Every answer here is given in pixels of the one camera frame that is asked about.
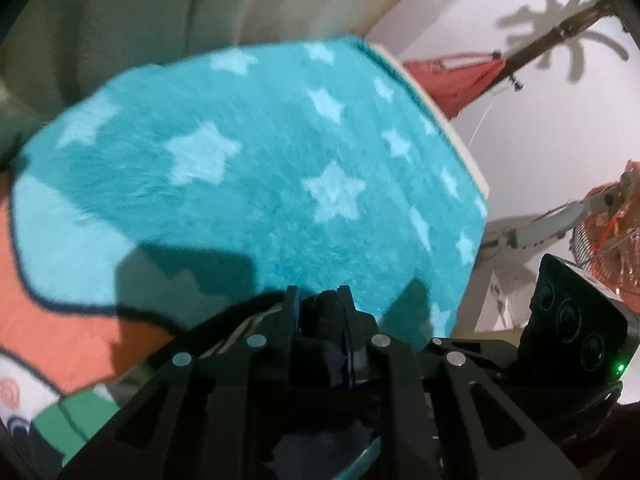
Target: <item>red bag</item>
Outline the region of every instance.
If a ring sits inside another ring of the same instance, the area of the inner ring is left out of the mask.
[[[448,68],[447,61],[462,63]],[[484,92],[502,71],[505,63],[502,56],[465,52],[436,59],[407,61],[403,65],[447,118],[451,119]]]

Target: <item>patterned cloth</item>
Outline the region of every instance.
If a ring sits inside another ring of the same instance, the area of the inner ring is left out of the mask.
[[[0,299],[0,325],[13,327],[0,346],[52,385],[44,408],[289,284],[349,285],[415,348],[448,335],[486,203],[434,113],[355,38],[121,74],[15,162],[15,254],[0,258],[22,287],[17,308]],[[16,372],[2,362],[11,406]],[[99,412],[94,429],[112,410]],[[36,426],[55,421],[44,437],[66,461],[78,446],[56,436],[56,416]]]

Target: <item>white wall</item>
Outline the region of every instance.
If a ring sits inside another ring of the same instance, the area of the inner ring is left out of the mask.
[[[506,52],[509,34],[532,27],[500,29],[496,21],[526,5],[542,11],[545,0],[403,0],[367,39],[401,60],[465,50]],[[616,18],[604,18],[591,30],[623,45],[629,60],[585,40],[584,76],[570,84],[569,51],[557,47],[551,69],[532,64],[518,73],[525,86],[521,92],[485,95],[453,120],[468,144],[493,102],[470,146],[491,188],[490,222],[537,215],[581,199],[592,187],[617,180],[627,159],[640,158],[640,52]],[[568,239],[548,251],[572,259]],[[526,270],[537,271],[540,257],[524,262]],[[500,258],[492,265],[499,266]],[[479,290],[486,290],[488,276]],[[523,301],[526,309],[528,300]]]

